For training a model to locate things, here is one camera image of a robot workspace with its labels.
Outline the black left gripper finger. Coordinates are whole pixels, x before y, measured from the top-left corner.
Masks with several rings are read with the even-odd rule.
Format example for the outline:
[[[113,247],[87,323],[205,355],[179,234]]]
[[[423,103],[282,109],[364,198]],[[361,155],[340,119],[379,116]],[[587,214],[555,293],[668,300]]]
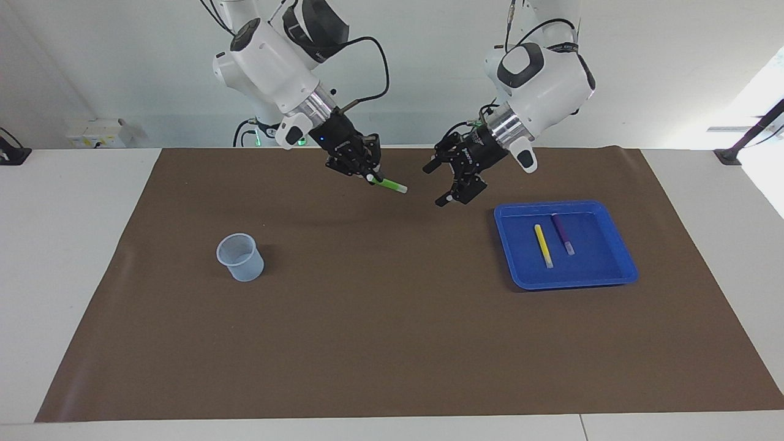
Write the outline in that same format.
[[[451,167],[454,174],[468,174],[469,155],[463,134],[453,132],[444,136],[435,146],[431,161],[423,166],[423,173],[433,173],[440,165]]]
[[[453,171],[453,184],[448,192],[435,200],[435,205],[444,207],[449,203],[469,204],[476,196],[487,188],[486,181],[477,172],[476,168],[463,168],[451,165]]]

